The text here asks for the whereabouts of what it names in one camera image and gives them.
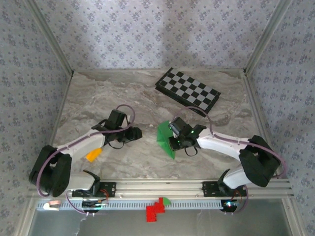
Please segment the grey metal sheet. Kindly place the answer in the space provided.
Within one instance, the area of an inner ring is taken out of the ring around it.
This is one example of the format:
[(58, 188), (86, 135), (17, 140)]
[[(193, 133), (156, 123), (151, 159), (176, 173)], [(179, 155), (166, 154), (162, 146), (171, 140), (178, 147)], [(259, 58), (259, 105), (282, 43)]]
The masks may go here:
[(168, 210), (146, 222), (144, 210), (113, 210), (84, 217), (74, 211), (35, 214), (28, 236), (292, 236), (281, 213), (246, 210)]

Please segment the yellow block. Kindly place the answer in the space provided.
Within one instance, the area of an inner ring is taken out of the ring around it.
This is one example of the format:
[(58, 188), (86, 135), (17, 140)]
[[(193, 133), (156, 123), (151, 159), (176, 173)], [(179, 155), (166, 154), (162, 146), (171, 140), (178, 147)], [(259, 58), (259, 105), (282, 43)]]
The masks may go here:
[(92, 163), (102, 153), (102, 148), (97, 148), (86, 155), (86, 159)]

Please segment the folded black chessboard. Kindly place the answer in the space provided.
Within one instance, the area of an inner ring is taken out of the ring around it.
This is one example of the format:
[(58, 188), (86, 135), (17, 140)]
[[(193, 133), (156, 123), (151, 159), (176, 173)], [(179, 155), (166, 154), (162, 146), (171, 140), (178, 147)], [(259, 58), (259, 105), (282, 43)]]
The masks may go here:
[(220, 92), (204, 83), (170, 68), (156, 83), (156, 90), (195, 113), (205, 117), (220, 97)]

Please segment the red toy brick stack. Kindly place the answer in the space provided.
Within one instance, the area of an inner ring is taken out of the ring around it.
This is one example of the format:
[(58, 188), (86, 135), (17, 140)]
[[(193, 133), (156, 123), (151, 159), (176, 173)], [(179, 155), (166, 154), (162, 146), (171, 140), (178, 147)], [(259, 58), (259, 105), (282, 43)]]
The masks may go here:
[(154, 223), (157, 221), (157, 214), (165, 213), (163, 198), (159, 198), (153, 205), (146, 206), (146, 222)]

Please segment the black controller board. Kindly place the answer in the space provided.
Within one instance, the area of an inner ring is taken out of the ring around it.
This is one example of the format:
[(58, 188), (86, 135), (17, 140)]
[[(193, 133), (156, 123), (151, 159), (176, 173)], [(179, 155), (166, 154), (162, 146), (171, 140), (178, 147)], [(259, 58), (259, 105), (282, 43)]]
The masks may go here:
[(108, 205), (108, 201), (106, 199), (102, 200), (83, 200), (81, 204), (81, 208), (84, 212), (87, 213), (97, 213), (102, 208)]
[(224, 213), (234, 213), (239, 205), (237, 200), (221, 200), (221, 211)]

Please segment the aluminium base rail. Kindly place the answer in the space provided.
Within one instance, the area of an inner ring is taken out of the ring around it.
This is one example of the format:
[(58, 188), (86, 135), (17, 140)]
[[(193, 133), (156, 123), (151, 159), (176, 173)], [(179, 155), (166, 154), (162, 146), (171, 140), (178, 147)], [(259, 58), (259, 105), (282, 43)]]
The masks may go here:
[[(170, 200), (204, 199), (204, 179), (106, 179), (115, 182), (115, 196), (110, 200), (155, 200), (167, 197)], [(231, 196), (217, 195), (215, 191), (207, 193), (208, 199), (282, 199), (294, 196), (288, 179), (273, 179), (267, 187), (247, 184), (247, 193), (239, 190)]]

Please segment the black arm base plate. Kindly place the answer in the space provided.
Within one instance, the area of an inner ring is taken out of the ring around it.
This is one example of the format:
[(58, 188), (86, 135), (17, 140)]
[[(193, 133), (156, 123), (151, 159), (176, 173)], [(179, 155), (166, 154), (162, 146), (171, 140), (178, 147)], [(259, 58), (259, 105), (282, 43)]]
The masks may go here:
[(223, 182), (218, 181), (204, 181), (202, 182), (202, 191), (204, 197), (246, 197), (246, 189), (244, 186), (239, 186), (236, 189), (229, 188)]
[(88, 190), (72, 191), (71, 196), (74, 198), (114, 198), (116, 193), (115, 182), (98, 182)]

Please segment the aluminium side rail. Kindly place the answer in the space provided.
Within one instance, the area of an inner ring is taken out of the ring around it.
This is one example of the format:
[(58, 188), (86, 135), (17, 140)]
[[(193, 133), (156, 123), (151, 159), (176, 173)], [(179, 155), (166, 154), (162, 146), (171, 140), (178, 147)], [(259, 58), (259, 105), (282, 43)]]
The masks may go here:
[(42, 153), (42, 150), (47, 146), (47, 145), (52, 145), (53, 142), (54, 142), (54, 139), (55, 139), (55, 136), (56, 136), (56, 133), (57, 133), (57, 129), (58, 129), (58, 126), (59, 126), (59, 123), (60, 123), (60, 120), (61, 120), (61, 115), (62, 115), (62, 111), (63, 111), (63, 107), (64, 107), (64, 104), (65, 104), (65, 100), (66, 100), (66, 97), (67, 97), (67, 93), (68, 93), (68, 90), (69, 90), (69, 86), (70, 86), (70, 82), (71, 82), (71, 79), (72, 79), (72, 75), (73, 73), (71, 72), (70, 75), (67, 76), (67, 79), (66, 79), (66, 83), (65, 83), (65, 87), (63, 89), (63, 94), (62, 94), (62, 99), (61, 99), (61, 104), (59, 106), (59, 109), (58, 109), (58, 113), (57, 113), (57, 116), (56, 116), (56, 120), (55, 120), (55, 123), (54, 123), (54, 126), (53, 126), (53, 129), (52, 129), (52, 134), (48, 140), (48, 143), (45, 144), (42, 149), (40, 150), (39, 154), (38, 154), (38, 157), (36, 159), (36, 172), (38, 173), (42, 164), (45, 162), (45, 160), (47, 159), (47, 155), (45, 154), (44, 158), (41, 157), (41, 153)]
[(244, 88), (248, 95), (249, 104), (251, 106), (253, 118), (258, 129), (259, 135), (265, 139), (268, 143), (269, 147), (276, 151), (272, 145), (272, 141), (270, 138), (270, 132), (268, 131), (266, 125), (266, 117), (264, 113), (261, 111), (261, 104), (259, 98), (255, 94), (255, 86), (252, 81), (247, 77), (245, 71), (242, 71), (241, 77), (244, 81)]

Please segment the aluminium frame post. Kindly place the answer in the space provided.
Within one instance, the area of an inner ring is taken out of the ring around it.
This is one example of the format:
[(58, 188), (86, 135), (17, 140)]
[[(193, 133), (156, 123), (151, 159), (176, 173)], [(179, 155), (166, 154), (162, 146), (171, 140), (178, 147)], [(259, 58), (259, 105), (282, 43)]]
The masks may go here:
[(288, 8), (292, 4), (293, 0), (279, 0), (275, 10), (273, 11), (265, 29), (262, 32), (261, 37), (258, 40), (258, 43), (249, 57), (249, 60), (244, 68), (244, 74), (246, 76), (250, 76), (259, 62), (264, 50), (268, 46), (274, 32), (276, 31), (277, 27), (281, 23), (283, 17), (285, 16)]
[(57, 39), (55, 38), (52, 30), (50, 29), (43, 13), (41, 12), (40, 8), (38, 7), (35, 0), (23, 0), (27, 8), (29, 9), (31, 15), (33, 16), (35, 22), (37, 23), (38, 27), (40, 28), (42, 34), (46, 38), (49, 46), (51, 47), (53, 53), (57, 57), (59, 63), (61, 64), (62, 68), (66, 72), (69, 77), (72, 77), (73, 70), (63, 53)]

